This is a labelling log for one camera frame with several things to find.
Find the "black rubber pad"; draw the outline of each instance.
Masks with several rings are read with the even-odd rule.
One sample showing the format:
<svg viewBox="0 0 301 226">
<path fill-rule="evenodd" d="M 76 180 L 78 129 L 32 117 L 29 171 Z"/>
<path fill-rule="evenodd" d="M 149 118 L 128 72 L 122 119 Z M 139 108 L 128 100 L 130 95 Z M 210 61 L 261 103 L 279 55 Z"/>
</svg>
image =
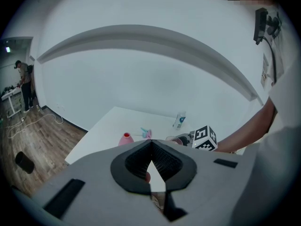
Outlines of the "black rubber pad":
<svg viewBox="0 0 301 226">
<path fill-rule="evenodd" d="M 68 209 L 76 195 L 80 192 L 85 182 L 71 179 L 44 207 L 48 213 L 60 218 Z"/>
<path fill-rule="evenodd" d="M 230 167 L 230 168 L 236 168 L 238 162 L 234 162 L 234 161 L 228 161 L 228 160 L 224 160 L 224 159 L 216 159 L 214 161 L 217 164 L 226 166 L 226 167 Z"/>
</svg>

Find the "wooden floor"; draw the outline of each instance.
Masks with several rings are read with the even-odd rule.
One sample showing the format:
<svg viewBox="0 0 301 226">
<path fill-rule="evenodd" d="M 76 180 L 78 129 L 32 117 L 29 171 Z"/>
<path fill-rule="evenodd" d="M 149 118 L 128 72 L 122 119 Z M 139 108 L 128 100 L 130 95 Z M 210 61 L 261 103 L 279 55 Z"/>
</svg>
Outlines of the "wooden floor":
<svg viewBox="0 0 301 226">
<path fill-rule="evenodd" d="M 18 97 L 21 97 L 21 93 L 15 96 L 16 101 L 20 101 Z M 28 126 L 26 132 L 8 139 L 7 133 L 10 128 L 5 127 L 13 126 L 25 117 L 24 123 L 19 127 L 23 129 L 25 125 L 52 113 L 48 108 L 38 111 L 36 104 L 35 99 L 34 108 L 30 112 L 23 114 L 21 111 L 8 120 L 6 113 L 9 101 L 7 99 L 0 103 L 0 114 L 4 118 L 0 125 L 0 165 L 8 183 L 16 186 L 28 196 L 67 166 L 64 159 L 85 135 L 85 132 L 67 122 L 58 125 L 53 116 L 46 116 L 39 122 Z M 11 131 L 10 136 L 15 134 L 16 129 Z M 27 174 L 16 165 L 15 156 L 20 151 L 34 162 L 35 168 L 32 174 Z"/>
</svg>

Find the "desk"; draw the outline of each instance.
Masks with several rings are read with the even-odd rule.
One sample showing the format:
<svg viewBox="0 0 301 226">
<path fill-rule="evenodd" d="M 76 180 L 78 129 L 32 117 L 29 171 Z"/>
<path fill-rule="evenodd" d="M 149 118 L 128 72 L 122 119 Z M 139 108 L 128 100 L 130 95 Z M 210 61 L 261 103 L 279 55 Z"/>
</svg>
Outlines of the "desk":
<svg viewBox="0 0 301 226">
<path fill-rule="evenodd" d="M 13 113 L 9 116 L 9 118 L 12 117 L 13 115 L 19 113 L 19 112 L 21 111 L 21 110 L 15 111 L 15 109 L 14 109 L 14 107 L 13 107 L 13 104 L 11 103 L 11 98 L 10 98 L 10 97 L 13 95 L 13 93 L 16 91 L 16 89 L 17 89 L 17 88 L 14 88 L 12 91 L 6 93 L 5 95 L 3 95 L 3 96 L 1 97 L 1 100 L 2 100 L 2 101 L 5 100 L 6 97 L 8 97 L 8 100 L 9 100 L 9 103 L 10 103 L 10 107 L 11 107 L 11 109 L 12 109 L 12 111 L 13 111 Z"/>
<path fill-rule="evenodd" d="M 65 161 L 72 164 L 88 154 L 116 147 L 125 132 L 129 132 L 134 141 L 145 140 L 143 137 L 134 136 L 142 134 L 140 127 L 151 129 L 152 139 L 160 140 L 165 140 L 167 136 L 177 136 L 193 130 L 186 120 L 181 130 L 175 130 L 173 128 L 174 121 L 175 117 L 114 107 L 78 142 Z M 165 183 L 153 162 L 150 163 L 147 171 L 151 177 L 151 191 L 164 192 Z"/>
</svg>

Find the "pink bottle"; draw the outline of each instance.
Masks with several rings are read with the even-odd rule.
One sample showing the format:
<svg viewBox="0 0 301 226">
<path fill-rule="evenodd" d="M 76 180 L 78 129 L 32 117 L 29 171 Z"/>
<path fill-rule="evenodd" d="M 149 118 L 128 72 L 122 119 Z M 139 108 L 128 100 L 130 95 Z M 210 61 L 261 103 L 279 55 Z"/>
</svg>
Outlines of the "pink bottle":
<svg viewBox="0 0 301 226">
<path fill-rule="evenodd" d="M 129 143 L 133 143 L 134 140 L 131 137 L 130 133 L 124 133 L 122 138 L 120 139 L 118 145 L 125 145 L 125 144 L 129 144 Z"/>
</svg>

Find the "small white box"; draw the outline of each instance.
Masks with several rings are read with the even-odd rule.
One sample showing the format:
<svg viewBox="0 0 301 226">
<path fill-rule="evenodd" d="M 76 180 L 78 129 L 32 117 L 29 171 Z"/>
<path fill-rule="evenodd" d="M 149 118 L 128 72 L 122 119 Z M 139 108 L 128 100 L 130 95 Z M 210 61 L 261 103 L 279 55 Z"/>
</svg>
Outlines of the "small white box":
<svg viewBox="0 0 301 226">
<path fill-rule="evenodd" d="M 196 130 L 194 132 L 192 147 L 206 151 L 216 150 L 216 133 L 208 125 Z"/>
</svg>

